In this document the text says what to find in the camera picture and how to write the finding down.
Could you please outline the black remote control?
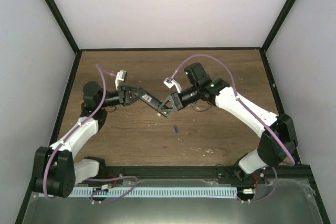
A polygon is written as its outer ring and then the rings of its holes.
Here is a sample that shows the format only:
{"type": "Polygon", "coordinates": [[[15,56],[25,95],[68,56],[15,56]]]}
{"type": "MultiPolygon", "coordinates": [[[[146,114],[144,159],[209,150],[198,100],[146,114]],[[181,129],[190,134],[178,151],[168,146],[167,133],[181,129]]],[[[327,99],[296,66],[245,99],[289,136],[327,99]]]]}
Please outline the black remote control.
{"type": "Polygon", "coordinates": [[[161,101],[159,99],[157,99],[155,96],[146,92],[145,95],[140,97],[140,100],[143,101],[145,104],[147,104],[152,109],[154,109],[159,115],[162,115],[162,114],[159,113],[159,111],[157,109],[158,106],[161,104],[161,101]]]}

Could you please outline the purple battery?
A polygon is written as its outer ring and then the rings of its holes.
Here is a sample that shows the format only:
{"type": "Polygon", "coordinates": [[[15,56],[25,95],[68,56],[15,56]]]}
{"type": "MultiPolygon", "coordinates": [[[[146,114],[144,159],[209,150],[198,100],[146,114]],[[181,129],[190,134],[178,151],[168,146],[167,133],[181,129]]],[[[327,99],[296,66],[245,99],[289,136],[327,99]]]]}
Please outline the purple battery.
{"type": "Polygon", "coordinates": [[[179,133],[177,125],[174,124],[173,126],[174,126],[174,129],[175,129],[175,133],[179,133]]]}

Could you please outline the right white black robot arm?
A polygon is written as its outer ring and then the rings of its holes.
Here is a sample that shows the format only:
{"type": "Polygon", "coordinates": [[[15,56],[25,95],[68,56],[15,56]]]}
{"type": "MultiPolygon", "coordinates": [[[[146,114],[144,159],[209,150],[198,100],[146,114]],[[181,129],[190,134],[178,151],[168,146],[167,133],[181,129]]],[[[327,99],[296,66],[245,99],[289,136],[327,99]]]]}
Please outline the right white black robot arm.
{"type": "Polygon", "coordinates": [[[233,83],[221,78],[212,80],[203,66],[193,63],[184,69],[191,86],[182,89],[172,77],[163,83],[175,88],[158,111],[164,114],[179,111],[198,100],[225,110],[246,124],[260,138],[258,147],[241,157],[233,166],[233,177],[244,184],[251,179],[252,173],[265,167],[276,167],[286,158],[294,165],[292,155],[297,147],[295,126],[287,114],[276,115],[240,95],[233,83]]]}

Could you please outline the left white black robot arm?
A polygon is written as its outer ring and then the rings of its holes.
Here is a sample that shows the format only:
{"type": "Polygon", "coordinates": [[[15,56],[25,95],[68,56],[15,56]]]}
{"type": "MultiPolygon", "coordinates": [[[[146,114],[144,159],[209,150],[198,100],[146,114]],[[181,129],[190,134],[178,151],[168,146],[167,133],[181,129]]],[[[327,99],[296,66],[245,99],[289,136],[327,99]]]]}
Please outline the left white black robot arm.
{"type": "Polygon", "coordinates": [[[146,90],[131,86],[119,86],[113,92],[97,82],[83,86],[81,114],[74,126],[49,147],[39,147],[35,152],[30,188],[43,193],[46,198],[70,195],[73,188],[87,179],[102,184],[107,170],[98,158],[85,158],[75,163],[74,159],[86,142],[97,134],[105,124],[107,107],[132,105],[146,90]]]}

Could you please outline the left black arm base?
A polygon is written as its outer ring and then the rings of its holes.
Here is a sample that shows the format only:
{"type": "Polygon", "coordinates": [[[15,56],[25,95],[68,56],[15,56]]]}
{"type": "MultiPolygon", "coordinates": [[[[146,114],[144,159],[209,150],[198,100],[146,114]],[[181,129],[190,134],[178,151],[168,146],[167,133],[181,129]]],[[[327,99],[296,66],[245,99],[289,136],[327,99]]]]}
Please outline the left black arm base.
{"type": "Polygon", "coordinates": [[[121,166],[109,166],[105,163],[99,164],[98,174],[89,179],[109,179],[119,177],[120,174],[124,174],[124,169],[121,166]]]}

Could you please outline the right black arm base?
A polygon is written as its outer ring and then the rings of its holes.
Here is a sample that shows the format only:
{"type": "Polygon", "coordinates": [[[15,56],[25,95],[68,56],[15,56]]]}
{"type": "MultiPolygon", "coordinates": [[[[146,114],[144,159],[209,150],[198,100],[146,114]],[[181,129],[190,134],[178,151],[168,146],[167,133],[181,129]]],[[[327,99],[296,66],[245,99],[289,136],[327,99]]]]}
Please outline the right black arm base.
{"type": "Polygon", "coordinates": [[[217,177],[221,182],[228,184],[247,185],[252,183],[265,183],[257,174],[246,174],[241,168],[235,166],[216,166],[217,177]]]}

